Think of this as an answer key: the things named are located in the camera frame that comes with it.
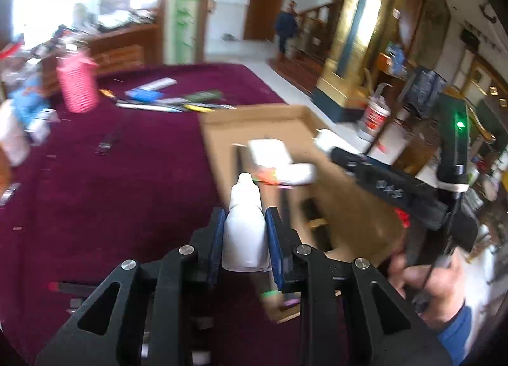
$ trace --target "person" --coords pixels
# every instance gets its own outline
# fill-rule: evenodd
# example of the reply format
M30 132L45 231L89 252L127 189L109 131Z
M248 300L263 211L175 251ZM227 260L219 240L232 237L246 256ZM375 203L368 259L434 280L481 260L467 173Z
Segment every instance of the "person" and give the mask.
M295 36L298 30L295 7L296 2L294 0L290 0L288 9L279 14L277 22L275 23L275 30L279 35L279 61L283 60L285 57L286 43L288 39Z
M465 304L463 258L456 248L448 268L433 269L425 290L431 295L429 306L420 316L435 330L439 340L458 366L465 356L465 344L471 332L471 308ZM388 281L405 297L404 286L422 289L430 266L407 267L403 251L392 256Z

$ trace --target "black triangular cutout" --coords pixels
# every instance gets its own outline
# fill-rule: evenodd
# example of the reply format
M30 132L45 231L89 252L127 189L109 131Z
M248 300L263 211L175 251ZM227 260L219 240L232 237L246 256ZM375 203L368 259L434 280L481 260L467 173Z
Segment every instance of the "black triangular cutout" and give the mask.
M79 320L78 328L96 335L105 335L119 291L120 283L111 283Z
M372 283L372 296L378 310L381 326L385 335L392 335L411 328L410 322L386 295L378 283Z

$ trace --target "human hand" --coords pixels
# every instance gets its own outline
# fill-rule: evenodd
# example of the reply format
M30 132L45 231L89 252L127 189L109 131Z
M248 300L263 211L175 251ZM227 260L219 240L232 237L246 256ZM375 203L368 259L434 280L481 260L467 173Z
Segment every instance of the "human hand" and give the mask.
M456 248L450 266L436 267L427 281L425 290L432 298L427 310L420 316L431 329L441 329L464 304L465 275L462 264L463 258ZM407 267L405 253L396 253L388 268L388 281L405 298L404 285L421 290L429 269L430 265Z

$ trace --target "silver screw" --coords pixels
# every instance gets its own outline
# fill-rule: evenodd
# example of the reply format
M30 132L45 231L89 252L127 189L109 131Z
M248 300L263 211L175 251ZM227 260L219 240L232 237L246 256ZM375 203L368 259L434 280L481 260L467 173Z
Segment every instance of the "silver screw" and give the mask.
M136 267L136 262L134 260L128 259L122 263L122 269L124 270L132 270Z
M302 256L307 256L311 253L311 251L311 246L308 246L307 244L300 244L298 247L296 247L296 252Z
M369 260L364 258L359 258L355 260L355 266L358 268L361 268L362 270L365 270L368 266L370 266Z
M183 254L184 256L188 256L189 254L192 254L194 252L194 247L192 246L182 246L178 250L180 254Z

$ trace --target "wooden railing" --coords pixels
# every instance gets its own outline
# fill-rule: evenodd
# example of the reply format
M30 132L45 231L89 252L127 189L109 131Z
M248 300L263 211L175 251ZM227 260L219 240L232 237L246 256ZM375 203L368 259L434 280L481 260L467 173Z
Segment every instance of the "wooden railing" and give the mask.
M325 3L300 12L297 48L324 63L333 42L343 0Z

